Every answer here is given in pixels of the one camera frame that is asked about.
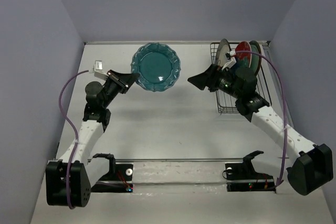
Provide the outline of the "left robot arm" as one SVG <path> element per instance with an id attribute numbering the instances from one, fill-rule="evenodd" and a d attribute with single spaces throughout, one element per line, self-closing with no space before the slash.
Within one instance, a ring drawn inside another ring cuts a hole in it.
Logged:
<path id="1" fill-rule="evenodd" d="M 140 75 L 96 70 L 94 76 L 104 84 L 92 81 L 86 85 L 86 105 L 81 127 L 74 130 L 75 139 L 60 158 L 46 166 L 46 199 L 50 206 L 85 207 L 100 178 L 111 179 L 118 173 L 114 155 L 92 151 L 109 125 L 108 106 L 118 94 L 127 93 Z"/>

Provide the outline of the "teal scalloped plate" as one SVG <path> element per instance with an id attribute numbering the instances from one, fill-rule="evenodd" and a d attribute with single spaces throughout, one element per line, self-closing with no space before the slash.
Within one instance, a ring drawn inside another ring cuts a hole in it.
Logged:
<path id="1" fill-rule="evenodd" d="M 138 73 L 136 84 L 152 92 L 163 92 L 180 77 L 181 61 L 168 45 L 151 42 L 141 46 L 132 57 L 131 72 Z"/>

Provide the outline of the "light green round plate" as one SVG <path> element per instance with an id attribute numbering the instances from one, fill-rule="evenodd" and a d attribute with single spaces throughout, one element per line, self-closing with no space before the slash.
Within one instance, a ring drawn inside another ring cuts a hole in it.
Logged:
<path id="1" fill-rule="evenodd" d="M 254 40 L 250 41 L 249 44 L 250 44 L 252 52 L 256 52 L 258 54 L 260 53 L 260 46 L 257 41 L 254 41 Z M 252 54 L 250 69 L 254 71 L 255 75 L 258 75 L 260 66 L 261 66 L 261 58 L 258 55 Z"/>

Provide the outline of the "red teal floral plate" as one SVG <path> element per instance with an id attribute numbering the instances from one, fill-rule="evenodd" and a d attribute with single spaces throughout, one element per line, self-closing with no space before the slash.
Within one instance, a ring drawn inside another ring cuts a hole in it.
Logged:
<path id="1" fill-rule="evenodd" d="M 250 47 L 249 42 L 242 41 L 235 48 L 236 58 L 241 62 L 249 64 L 251 60 L 250 51 L 251 51 L 251 47 Z"/>

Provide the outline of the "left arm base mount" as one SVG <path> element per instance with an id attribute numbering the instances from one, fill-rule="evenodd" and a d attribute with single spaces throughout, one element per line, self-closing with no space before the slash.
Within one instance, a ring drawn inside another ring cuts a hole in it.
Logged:
<path id="1" fill-rule="evenodd" d="M 115 171 L 103 175 L 94 186 L 92 193 L 133 193 L 133 164 L 117 163 Z"/>

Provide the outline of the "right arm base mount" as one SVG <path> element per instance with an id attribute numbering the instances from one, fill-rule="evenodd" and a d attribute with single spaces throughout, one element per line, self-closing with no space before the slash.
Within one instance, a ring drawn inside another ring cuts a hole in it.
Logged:
<path id="1" fill-rule="evenodd" d="M 254 151 L 244 156 L 240 163 L 225 165 L 222 177 L 227 181 L 228 192 L 276 192 L 274 178 L 265 173 L 258 173 L 254 169 L 252 160 L 260 154 L 263 154 L 263 151 Z"/>

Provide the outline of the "silver rimmed cream plate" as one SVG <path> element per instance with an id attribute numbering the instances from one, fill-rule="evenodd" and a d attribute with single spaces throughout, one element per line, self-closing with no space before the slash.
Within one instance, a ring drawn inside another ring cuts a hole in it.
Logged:
<path id="1" fill-rule="evenodd" d="M 222 67 L 226 62 L 225 53 L 231 51 L 230 44 L 227 39 L 222 39 L 217 47 L 215 63 Z"/>

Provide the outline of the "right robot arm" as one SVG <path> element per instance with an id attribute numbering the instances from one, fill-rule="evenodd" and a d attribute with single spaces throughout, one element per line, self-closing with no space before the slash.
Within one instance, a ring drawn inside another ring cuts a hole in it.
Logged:
<path id="1" fill-rule="evenodd" d="M 234 97 L 239 114 L 281 147 L 292 165 L 287 166 L 282 161 L 279 167 L 269 168 L 269 175 L 279 175 L 277 185 L 286 175 L 285 180 L 291 187 L 298 194 L 306 196 L 333 180 L 331 148 L 326 144 L 315 144 L 285 122 L 285 117 L 279 116 L 256 92 L 257 78 L 250 68 L 232 70 L 212 64 L 203 73 L 189 77 L 188 82 L 200 90 L 221 90 Z"/>

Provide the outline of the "navy leaf shaped dish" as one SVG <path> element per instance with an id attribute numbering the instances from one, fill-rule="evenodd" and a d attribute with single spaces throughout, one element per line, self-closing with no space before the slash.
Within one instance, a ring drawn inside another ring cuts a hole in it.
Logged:
<path id="1" fill-rule="evenodd" d="M 236 63 L 231 67 L 232 71 L 236 71 L 239 67 L 249 67 L 250 61 L 248 57 L 239 58 L 235 56 Z"/>

